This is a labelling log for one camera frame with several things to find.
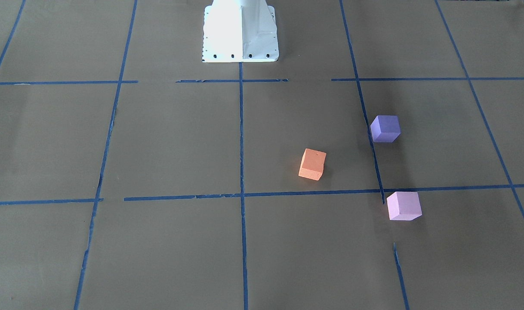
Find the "dark purple foam cube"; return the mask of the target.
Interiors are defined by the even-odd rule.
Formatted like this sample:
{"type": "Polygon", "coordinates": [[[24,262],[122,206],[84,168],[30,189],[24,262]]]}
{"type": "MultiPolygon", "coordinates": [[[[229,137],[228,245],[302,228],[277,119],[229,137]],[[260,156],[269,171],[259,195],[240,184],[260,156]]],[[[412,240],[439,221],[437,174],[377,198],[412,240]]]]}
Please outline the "dark purple foam cube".
{"type": "Polygon", "coordinates": [[[376,116],[370,124],[370,131],[374,143],[393,143],[401,135],[398,116],[376,116]]]}

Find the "light pink foam cube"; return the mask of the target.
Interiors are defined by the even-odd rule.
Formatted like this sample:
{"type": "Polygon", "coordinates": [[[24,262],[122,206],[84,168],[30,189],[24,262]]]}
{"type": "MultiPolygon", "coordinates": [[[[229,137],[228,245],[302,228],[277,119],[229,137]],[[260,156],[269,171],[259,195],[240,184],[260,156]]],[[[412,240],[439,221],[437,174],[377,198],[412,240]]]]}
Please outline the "light pink foam cube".
{"type": "Polygon", "coordinates": [[[414,220],[422,216],[418,192],[394,192],[386,203],[390,220],[414,220]]]}

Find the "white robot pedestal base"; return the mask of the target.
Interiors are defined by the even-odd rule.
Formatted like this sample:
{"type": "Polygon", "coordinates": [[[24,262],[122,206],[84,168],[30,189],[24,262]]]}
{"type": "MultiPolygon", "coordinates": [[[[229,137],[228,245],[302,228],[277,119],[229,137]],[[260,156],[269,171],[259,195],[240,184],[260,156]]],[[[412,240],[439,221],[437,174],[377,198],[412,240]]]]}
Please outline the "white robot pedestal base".
{"type": "Polygon", "coordinates": [[[275,62],[276,12],[265,0],[214,0],[204,8],[204,63],[275,62]]]}

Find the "orange foam cube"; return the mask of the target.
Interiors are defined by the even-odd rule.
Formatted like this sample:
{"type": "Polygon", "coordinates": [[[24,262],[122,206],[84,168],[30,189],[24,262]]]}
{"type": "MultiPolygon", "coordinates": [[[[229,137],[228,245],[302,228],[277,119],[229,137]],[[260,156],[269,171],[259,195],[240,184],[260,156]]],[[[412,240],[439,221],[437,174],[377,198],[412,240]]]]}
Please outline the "orange foam cube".
{"type": "Polygon", "coordinates": [[[319,181],[324,172],[324,164],[327,154],[322,151],[305,149],[298,176],[315,181],[319,181]]]}

